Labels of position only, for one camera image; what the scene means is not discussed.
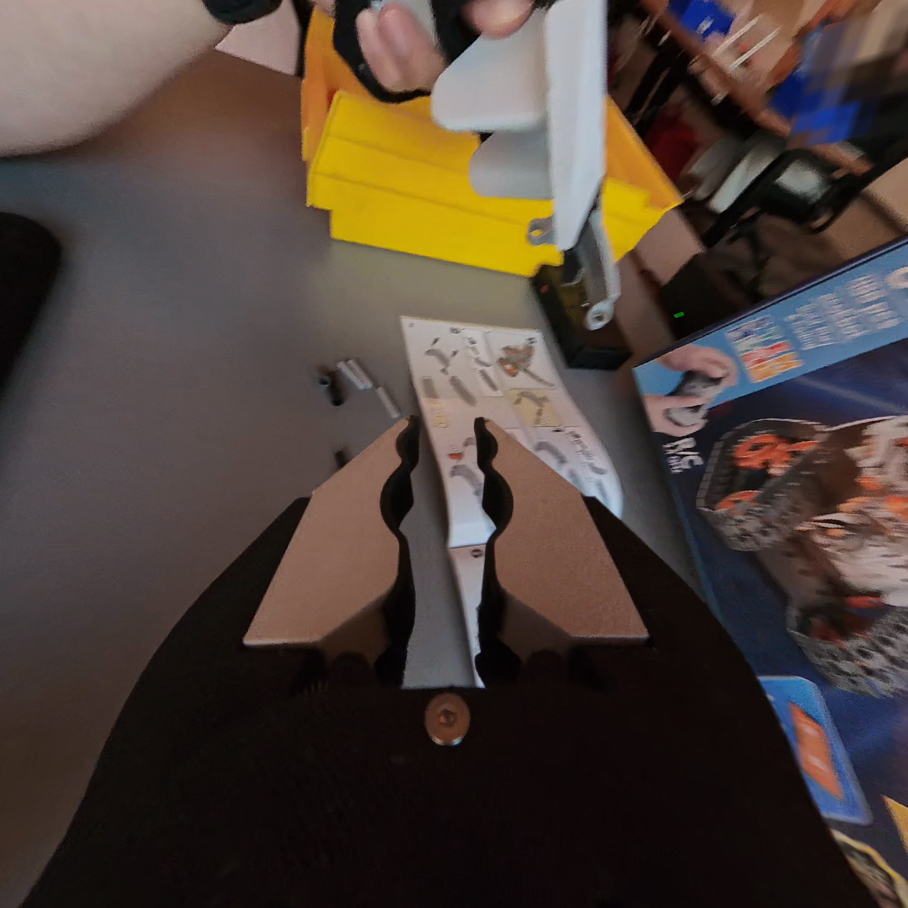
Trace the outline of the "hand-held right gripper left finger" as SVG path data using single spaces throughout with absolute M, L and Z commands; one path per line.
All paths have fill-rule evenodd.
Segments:
M 380 684 L 403 683 L 416 593 L 402 524 L 419 436 L 417 417 L 398 420 L 313 491 L 245 647 L 313 650 L 327 664 L 356 655 Z

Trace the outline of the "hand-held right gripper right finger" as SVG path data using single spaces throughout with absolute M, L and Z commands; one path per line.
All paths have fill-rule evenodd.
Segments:
M 492 524 L 485 545 L 479 651 L 484 687 L 516 680 L 531 658 L 640 646 L 649 632 L 583 496 L 487 418 L 474 422 Z

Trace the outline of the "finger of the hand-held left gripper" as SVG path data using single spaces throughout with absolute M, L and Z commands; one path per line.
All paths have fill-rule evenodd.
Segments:
M 547 114 L 554 241 L 576 245 L 606 172 L 607 3 L 547 12 Z

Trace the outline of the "grey curved building panel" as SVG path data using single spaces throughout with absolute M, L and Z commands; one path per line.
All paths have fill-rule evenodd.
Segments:
M 541 266 L 530 285 L 554 333 L 599 332 L 613 321 L 621 284 L 601 204 L 591 208 L 561 265 Z

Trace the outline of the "person's left forearm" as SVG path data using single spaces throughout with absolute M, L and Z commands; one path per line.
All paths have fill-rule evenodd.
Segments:
M 230 29 L 198 1 L 3 1 L 2 157 L 84 141 Z

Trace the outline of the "grey desk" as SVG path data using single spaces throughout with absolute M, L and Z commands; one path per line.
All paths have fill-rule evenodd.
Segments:
M 294 77 L 210 52 L 94 140 L 2 161 L 64 251 L 2 408 L 2 906 L 64 835 L 153 652 L 296 498 L 415 411 L 400 316 L 538 328 L 525 279 L 337 242 Z

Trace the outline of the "person's left hand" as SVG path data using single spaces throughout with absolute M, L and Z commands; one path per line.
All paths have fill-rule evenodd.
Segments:
M 410 9 L 396 2 L 367 8 L 355 25 L 364 61 L 383 89 L 395 95 L 431 91 L 446 62 Z

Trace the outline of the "red box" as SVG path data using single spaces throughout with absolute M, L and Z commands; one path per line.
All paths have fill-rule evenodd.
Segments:
M 698 136 L 681 106 L 670 106 L 654 119 L 645 145 L 669 180 L 685 172 L 699 148 Z

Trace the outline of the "yellow parts bin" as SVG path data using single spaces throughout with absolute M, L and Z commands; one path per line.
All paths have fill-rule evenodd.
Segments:
M 314 12 L 301 87 L 307 202 L 331 216 L 334 239 L 530 278 L 563 253 L 553 200 L 488 198 L 473 190 L 471 132 L 438 126 L 429 98 L 384 104 L 333 47 L 333 16 Z M 681 197 L 619 108 L 605 103 L 601 204 L 616 260 Z

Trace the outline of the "black battery box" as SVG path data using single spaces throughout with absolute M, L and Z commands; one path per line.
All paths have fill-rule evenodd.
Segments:
M 552 337 L 570 369 L 616 370 L 631 351 L 617 320 L 595 330 L 585 325 L 588 309 L 585 282 L 562 281 L 562 267 L 544 264 L 530 280 Z

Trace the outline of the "white instruction booklet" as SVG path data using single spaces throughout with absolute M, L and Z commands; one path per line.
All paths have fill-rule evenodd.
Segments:
M 401 318 L 410 374 L 446 500 L 448 552 L 471 648 L 480 652 L 485 545 L 474 421 L 491 419 L 581 494 L 622 515 L 606 448 L 574 403 L 540 331 Z

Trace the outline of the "black device with green light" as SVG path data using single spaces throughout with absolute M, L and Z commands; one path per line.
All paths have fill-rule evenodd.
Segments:
M 735 272 L 710 252 L 698 253 L 656 292 L 659 308 L 675 341 L 710 330 L 759 301 Z

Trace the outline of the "blue robot kit box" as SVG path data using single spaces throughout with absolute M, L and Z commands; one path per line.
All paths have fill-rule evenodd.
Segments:
M 906 250 L 633 369 L 707 603 L 874 906 L 906 906 Z

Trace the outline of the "black wristband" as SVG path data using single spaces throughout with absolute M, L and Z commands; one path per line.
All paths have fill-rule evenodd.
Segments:
M 202 1 L 212 18 L 229 27 L 246 25 L 276 12 L 282 1 Z

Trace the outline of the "black keyboard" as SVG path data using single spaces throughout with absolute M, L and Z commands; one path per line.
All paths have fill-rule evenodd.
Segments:
M 62 244 L 37 221 L 1 213 L 1 394 L 50 299 L 62 265 Z

